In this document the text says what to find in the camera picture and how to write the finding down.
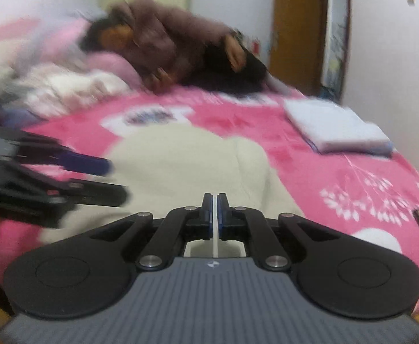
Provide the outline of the beige zip-up jacket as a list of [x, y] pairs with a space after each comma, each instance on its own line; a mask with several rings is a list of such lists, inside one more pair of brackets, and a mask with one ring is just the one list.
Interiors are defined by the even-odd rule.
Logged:
[[107, 158], [113, 170], [100, 182], [127, 188], [126, 203], [122, 207], [80, 206], [57, 229], [42, 230], [42, 244], [139, 212], [164, 218], [175, 208], [198, 207], [206, 193], [225, 193], [231, 206], [260, 210], [266, 218], [302, 214], [267, 153], [247, 138], [222, 138], [184, 124], [153, 125], [115, 143]]

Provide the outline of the cream fleece garment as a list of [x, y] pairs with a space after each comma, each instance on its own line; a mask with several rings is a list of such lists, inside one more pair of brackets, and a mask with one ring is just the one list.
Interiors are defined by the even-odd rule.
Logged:
[[66, 71], [51, 75], [48, 84], [60, 103], [69, 110], [88, 108], [130, 90], [118, 76], [99, 70], [88, 73]]

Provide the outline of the pink grey rolled duvet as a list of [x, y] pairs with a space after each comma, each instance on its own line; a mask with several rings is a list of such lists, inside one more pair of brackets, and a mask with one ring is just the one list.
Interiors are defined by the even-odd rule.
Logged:
[[13, 69], [20, 76], [41, 64], [55, 64], [71, 71], [94, 70], [113, 73], [130, 89], [139, 89], [142, 81], [132, 65], [111, 51], [84, 52], [80, 48], [90, 22], [84, 18], [65, 18], [39, 23], [18, 50]]

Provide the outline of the person in mauve puffer coat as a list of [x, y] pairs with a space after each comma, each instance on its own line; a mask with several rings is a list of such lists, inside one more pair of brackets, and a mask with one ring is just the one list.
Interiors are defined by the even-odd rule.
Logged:
[[230, 26], [154, 0], [114, 5], [90, 24], [80, 48], [123, 57], [155, 94], [175, 85], [238, 96], [286, 88]]

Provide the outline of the folded white towel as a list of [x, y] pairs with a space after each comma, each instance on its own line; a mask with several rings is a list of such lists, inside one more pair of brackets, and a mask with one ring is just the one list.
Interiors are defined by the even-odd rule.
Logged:
[[325, 99], [286, 99], [289, 121], [311, 147], [321, 153], [360, 153], [389, 157], [394, 145], [378, 125], [348, 107]]

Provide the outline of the pink floral bed blanket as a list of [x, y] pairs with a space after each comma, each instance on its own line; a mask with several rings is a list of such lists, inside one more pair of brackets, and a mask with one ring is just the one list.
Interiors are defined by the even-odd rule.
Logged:
[[[184, 124], [222, 138], [243, 137], [267, 153], [302, 216], [408, 256], [419, 267], [419, 172], [399, 153], [390, 158], [314, 152], [286, 117], [284, 98], [246, 99], [178, 89], [156, 97], [131, 94], [33, 127], [87, 155], [105, 156], [141, 127]], [[0, 226], [0, 281], [7, 265], [39, 245], [43, 229]]]

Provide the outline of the white padded headboard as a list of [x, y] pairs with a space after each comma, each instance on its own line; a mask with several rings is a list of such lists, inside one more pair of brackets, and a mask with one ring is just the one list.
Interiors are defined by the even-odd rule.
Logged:
[[0, 68], [14, 63], [39, 23], [39, 19], [19, 18], [0, 24]]

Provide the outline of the brown wooden door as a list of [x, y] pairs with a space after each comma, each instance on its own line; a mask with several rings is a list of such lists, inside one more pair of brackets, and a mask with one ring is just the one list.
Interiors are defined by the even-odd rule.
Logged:
[[305, 95], [321, 84], [327, 0], [274, 0], [270, 73]]

